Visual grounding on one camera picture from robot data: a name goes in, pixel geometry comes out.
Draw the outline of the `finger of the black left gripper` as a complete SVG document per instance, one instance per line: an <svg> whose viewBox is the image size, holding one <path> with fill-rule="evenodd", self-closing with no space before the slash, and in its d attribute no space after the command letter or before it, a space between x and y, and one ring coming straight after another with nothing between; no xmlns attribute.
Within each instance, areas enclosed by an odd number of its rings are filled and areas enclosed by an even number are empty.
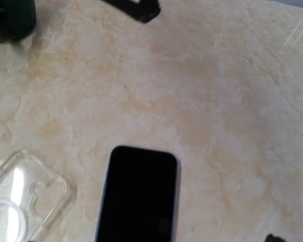
<svg viewBox="0 0 303 242"><path fill-rule="evenodd" d="M127 14L134 20L146 24L157 17L161 12L158 0L105 0L105 3Z"/></svg>

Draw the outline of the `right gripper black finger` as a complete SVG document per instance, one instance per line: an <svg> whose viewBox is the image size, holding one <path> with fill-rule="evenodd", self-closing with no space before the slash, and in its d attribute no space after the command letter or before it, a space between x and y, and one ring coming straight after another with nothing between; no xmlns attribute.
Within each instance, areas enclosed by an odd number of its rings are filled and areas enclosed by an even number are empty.
<svg viewBox="0 0 303 242"><path fill-rule="evenodd" d="M269 234L266 236L264 242L286 242L286 240L273 234Z"/></svg>

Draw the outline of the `black phone with purple edge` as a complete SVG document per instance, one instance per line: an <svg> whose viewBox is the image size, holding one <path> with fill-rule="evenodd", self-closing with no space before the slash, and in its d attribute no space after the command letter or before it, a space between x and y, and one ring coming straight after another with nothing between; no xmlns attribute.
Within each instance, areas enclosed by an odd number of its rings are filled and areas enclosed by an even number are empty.
<svg viewBox="0 0 303 242"><path fill-rule="evenodd" d="M115 147L94 240L174 241L179 168L169 152Z"/></svg>

